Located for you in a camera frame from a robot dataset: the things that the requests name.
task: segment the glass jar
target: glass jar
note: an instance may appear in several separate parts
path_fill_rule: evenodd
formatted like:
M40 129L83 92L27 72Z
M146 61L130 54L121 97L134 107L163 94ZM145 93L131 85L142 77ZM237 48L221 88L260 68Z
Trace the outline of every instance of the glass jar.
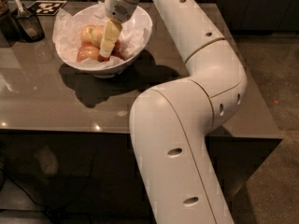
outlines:
M0 16L8 11L8 1L0 0Z

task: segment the white bowl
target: white bowl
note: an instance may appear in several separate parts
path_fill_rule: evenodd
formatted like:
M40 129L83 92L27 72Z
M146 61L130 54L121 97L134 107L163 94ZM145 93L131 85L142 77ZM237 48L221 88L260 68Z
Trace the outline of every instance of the white bowl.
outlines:
M79 27L82 27L87 24L97 25L97 24L101 24L101 22L98 21L103 21L104 17L105 17L104 4L97 4L91 7L87 7L81 10L76 15L74 15L72 18L72 23L78 24ZM61 50L57 50L58 55L65 63L78 70L81 70L84 73L92 74L96 77L114 77L116 74L121 73L126 67L132 64L134 60L138 57L138 55L141 53L141 51L144 49L144 47L146 47L146 45L150 40L150 36L152 32L152 20L150 15L143 8L137 7L132 18L129 21L123 23L122 27L123 29L121 31L120 41L122 37L127 36L131 32L135 33L136 31L138 31L139 35L141 35L140 42L138 42L136 46L134 46L134 51L132 52L132 56L124 62L120 62L113 66L103 68L103 66L100 63L93 65L95 61L92 61L92 63L90 63L89 65L86 65L86 63L83 64L77 63L76 55L74 55L73 58L74 61L71 61L70 59L66 59L65 56L62 54L63 51ZM78 49L78 47L80 46L80 44L78 44L80 42L79 38L75 39L75 43L76 42L77 42L76 46Z

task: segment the table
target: table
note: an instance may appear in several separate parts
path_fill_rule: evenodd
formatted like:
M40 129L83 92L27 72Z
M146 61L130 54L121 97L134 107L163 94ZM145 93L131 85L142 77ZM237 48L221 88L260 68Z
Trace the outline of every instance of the table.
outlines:
M68 2L64 9L76 14L93 4ZM140 6L152 17L152 38L132 66L109 79L81 73L62 62L51 40L54 16L39 16L46 35L39 42L8 44L2 38L1 134L21 133L25 137L24 132L31 135L38 132L47 135L58 133L64 140L65 135L70 134L72 140L76 139L76 135L81 140L86 137L89 140L92 136L107 146L114 140L111 142L116 149L118 146L129 147L128 119L135 98L153 85L188 75L155 5L144 3ZM229 42L235 45L218 8L214 4L202 4L201 7ZM263 162L262 157L267 157L281 140L262 95L249 71L247 74L249 88L238 112L206 138L210 157L220 183L225 186L223 191L228 201ZM109 149L103 144L102 148L103 152ZM131 161L133 153L132 150L130 152ZM130 165L125 170L135 168L132 163Z

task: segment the gray countertop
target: gray countertop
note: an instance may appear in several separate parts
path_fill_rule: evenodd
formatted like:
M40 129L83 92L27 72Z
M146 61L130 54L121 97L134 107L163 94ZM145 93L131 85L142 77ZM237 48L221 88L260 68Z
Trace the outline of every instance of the gray countertop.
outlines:
M76 14L94 3L66 3ZM119 76L101 79L83 74L57 55L51 40L55 16L39 16L46 37L35 43L0 47L1 129L59 132L129 133L135 98L152 85L187 76L187 70L155 5L140 4L153 21L150 42ZM234 45L213 4L202 9ZM250 73L249 90L237 114L211 135L280 138Z

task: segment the elongated arm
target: elongated arm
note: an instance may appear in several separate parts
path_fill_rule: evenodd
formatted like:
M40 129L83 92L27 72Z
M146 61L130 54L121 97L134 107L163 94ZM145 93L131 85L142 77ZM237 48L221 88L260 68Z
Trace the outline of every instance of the elongated arm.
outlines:
M205 136L236 112L247 88L244 68L194 0L153 2L190 74L145 91L131 110L133 147L153 213L159 224L233 223Z

